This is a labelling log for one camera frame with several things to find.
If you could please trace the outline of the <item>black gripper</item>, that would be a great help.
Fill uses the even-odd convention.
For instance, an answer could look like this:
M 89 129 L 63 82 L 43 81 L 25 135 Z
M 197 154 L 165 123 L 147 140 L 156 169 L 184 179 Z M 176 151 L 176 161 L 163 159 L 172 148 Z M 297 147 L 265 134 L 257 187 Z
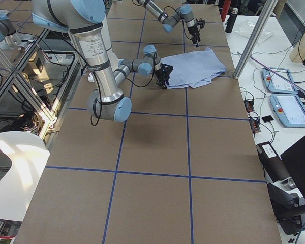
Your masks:
M 172 65 L 161 64 L 158 70 L 154 70 L 154 74 L 157 78 L 157 85 L 160 85 L 162 89 L 167 89 L 169 85 L 170 74 L 173 71 Z
M 200 39 L 200 32 L 198 26 L 194 25 L 188 28 L 189 33 L 191 34 L 191 40 L 195 47 L 199 47 Z

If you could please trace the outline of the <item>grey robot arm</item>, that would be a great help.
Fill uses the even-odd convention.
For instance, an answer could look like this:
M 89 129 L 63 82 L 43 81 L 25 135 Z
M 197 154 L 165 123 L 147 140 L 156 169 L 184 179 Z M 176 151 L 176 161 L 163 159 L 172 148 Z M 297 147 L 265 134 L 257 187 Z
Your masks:
M 175 26 L 182 22 L 186 24 L 187 30 L 191 37 L 188 39 L 192 41 L 192 43 L 199 47 L 200 39 L 200 30 L 205 26 L 205 20 L 198 19 L 194 17 L 193 10 L 190 4 L 183 4 L 182 6 L 173 9 L 174 13 L 172 15 L 168 15 L 165 12 L 167 6 L 162 10 L 154 1 L 146 0 L 146 1 L 136 1 L 138 6 L 145 7 L 162 25 L 163 29 L 166 32 L 171 32 Z
M 119 85 L 132 72 L 153 74 L 162 85 L 168 83 L 173 67 L 161 63 L 153 45 L 144 49 L 144 58 L 120 60 L 112 68 L 101 31 L 106 17 L 103 1 L 33 1 L 33 22 L 56 32 L 69 32 L 73 46 L 84 60 L 97 84 L 87 102 L 88 111 L 98 119 L 124 122 L 132 110 L 131 99 Z

